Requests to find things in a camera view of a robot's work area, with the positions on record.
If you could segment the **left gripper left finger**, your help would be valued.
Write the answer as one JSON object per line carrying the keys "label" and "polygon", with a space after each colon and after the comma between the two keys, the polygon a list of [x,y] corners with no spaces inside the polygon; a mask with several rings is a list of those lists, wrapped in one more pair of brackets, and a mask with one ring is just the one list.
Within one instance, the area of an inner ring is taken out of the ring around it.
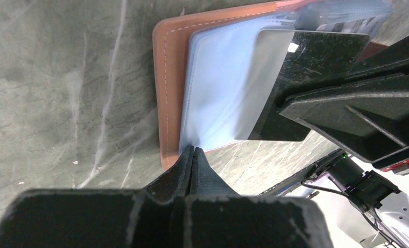
{"label": "left gripper left finger", "polygon": [[0,247],[184,247],[194,147],[142,189],[31,189],[0,220]]}

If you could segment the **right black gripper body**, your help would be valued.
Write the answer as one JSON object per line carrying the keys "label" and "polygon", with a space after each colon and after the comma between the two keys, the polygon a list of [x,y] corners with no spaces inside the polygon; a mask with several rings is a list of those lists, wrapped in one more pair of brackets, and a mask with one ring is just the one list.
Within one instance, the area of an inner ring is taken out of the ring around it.
{"label": "right black gripper body", "polygon": [[377,172],[364,171],[343,150],[314,162],[301,185],[345,197],[361,213],[397,210],[401,190]]}

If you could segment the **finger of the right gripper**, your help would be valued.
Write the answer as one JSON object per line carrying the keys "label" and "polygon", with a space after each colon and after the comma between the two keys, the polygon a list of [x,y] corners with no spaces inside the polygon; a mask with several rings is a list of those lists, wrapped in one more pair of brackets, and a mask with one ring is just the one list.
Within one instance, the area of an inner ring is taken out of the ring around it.
{"label": "finger of the right gripper", "polygon": [[409,36],[356,63],[350,76],[375,77],[395,73],[409,74]]}
{"label": "finger of the right gripper", "polygon": [[409,74],[297,95],[280,113],[365,162],[409,159]]}

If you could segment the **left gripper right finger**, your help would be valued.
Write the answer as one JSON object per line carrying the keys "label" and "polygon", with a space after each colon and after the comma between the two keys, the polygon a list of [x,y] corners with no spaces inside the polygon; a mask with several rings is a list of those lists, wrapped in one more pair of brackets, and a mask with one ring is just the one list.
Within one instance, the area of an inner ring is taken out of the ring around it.
{"label": "left gripper right finger", "polygon": [[185,247],[332,247],[324,215],[304,198],[241,196],[195,148],[185,199]]}

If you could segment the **black patterned card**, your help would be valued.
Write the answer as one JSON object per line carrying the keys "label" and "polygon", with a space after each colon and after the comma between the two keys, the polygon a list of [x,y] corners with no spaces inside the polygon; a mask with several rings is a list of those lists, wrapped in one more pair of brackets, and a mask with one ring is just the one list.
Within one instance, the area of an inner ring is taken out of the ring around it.
{"label": "black patterned card", "polygon": [[234,137],[303,141],[310,130],[281,115],[285,99],[348,73],[369,41],[365,34],[261,30],[243,88]]}

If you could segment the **brown leather card holder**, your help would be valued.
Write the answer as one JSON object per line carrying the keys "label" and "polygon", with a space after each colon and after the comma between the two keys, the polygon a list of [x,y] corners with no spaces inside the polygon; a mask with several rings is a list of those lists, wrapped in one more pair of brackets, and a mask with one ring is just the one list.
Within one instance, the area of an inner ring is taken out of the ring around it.
{"label": "brown leather card holder", "polygon": [[289,12],[294,30],[365,34],[372,38],[392,12],[390,1],[276,1],[188,14],[160,21],[153,30],[153,57],[161,164],[180,153],[189,43],[194,32],[277,12]]}

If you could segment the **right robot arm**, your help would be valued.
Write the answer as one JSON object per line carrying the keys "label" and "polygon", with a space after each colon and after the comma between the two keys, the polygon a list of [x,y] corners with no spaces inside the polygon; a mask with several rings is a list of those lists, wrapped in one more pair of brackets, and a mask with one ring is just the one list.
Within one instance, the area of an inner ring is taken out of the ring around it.
{"label": "right robot arm", "polygon": [[359,62],[345,84],[292,96],[281,114],[338,149],[266,194],[319,191],[328,178],[389,245],[409,247],[409,196],[381,175],[409,174],[409,36]]}

